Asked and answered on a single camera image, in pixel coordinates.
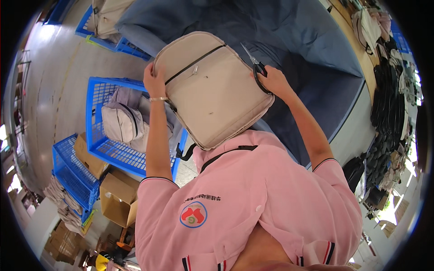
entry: scissors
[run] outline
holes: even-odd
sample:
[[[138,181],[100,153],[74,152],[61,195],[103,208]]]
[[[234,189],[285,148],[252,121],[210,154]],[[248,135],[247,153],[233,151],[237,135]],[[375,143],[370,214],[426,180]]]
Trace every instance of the scissors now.
[[[272,94],[272,92],[268,91],[263,85],[262,83],[259,81],[258,78],[258,72],[260,72],[263,76],[267,77],[267,71],[265,70],[265,65],[262,62],[258,62],[256,60],[256,58],[254,58],[249,50],[247,50],[247,48],[241,43],[241,46],[244,48],[244,50],[246,50],[247,54],[250,57],[250,60],[253,62],[253,76],[255,77],[255,81],[258,84],[259,88],[267,93],[267,94]]]

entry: black scissor handle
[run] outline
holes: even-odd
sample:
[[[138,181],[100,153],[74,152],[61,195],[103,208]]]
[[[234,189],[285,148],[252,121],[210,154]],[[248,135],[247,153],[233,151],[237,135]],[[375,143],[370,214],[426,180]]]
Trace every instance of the black scissor handle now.
[[[267,90],[267,89],[262,85],[262,83],[259,81],[258,73],[260,73],[260,74],[264,75],[265,77],[267,77],[267,71],[265,70],[265,66],[264,66],[264,64],[262,64],[262,62],[259,62],[259,64],[254,64],[254,65],[253,65],[253,76],[255,77],[256,84],[259,86],[259,88],[260,88],[263,92],[265,92],[265,93],[267,93],[267,94],[272,94],[272,92],[269,91],[269,90]]]

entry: scissor blade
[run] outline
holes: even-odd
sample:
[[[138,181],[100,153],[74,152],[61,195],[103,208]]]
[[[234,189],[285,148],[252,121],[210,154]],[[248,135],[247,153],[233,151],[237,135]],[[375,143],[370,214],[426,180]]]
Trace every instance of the scissor blade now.
[[[244,50],[246,51],[246,53],[249,55],[250,60],[253,62],[253,64],[257,64],[256,58],[254,58],[254,57],[250,54],[249,50],[247,50],[247,48],[246,48],[242,43],[240,43],[240,44],[241,44],[241,46],[244,48]]]

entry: hand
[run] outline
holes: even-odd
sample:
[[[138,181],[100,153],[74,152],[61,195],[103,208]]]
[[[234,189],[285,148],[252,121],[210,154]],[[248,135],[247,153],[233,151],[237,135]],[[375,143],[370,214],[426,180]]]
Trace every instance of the hand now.
[[[152,75],[152,68],[154,63],[149,64],[145,68],[145,74],[143,75],[143,84],[148,91],[151,98],[166,97],[166,85],[164,84],[164,73],[166,68],[162,66],[155,76]]]
[[[258,78],[266,89],[268,89],[281,99],[286,98],[288,95],[295,94],[292,87],[288,84],[285,75],[283,75],[280,70],[270,65],[266,65],[265,70],[268,73],[267,77],[258,73]],[[253,72],[250,72],[250,76],[254,79]]]

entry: concrete floor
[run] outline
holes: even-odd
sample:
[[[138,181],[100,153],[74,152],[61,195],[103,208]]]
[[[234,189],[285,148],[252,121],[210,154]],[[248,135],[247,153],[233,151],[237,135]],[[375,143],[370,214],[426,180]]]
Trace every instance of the concrete floor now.
[[[26,133],[28,180],[39,189],[50,182],[53,168],[52,145],[73,133],[85,131],[85,104],[90,76],[127,77],[142,80],[147,62],[121,52],[114,53],[74,34],[77,24],[91,4],[78,0],[60,26],[37,23],[29,36],[30,70],[23,118]],[[366,151],[374,137],[369,113],[371,101],[365,87],[341,131],[332,141],[335,157],[343,165],[353,155]],[[189,138],[186,147],[192,144]],[[179,186],[197,176],[192,159],[181,161],[176,183]],[[88,244],[96,245],[98,237],[110,227],[101,212],[95,213]]]

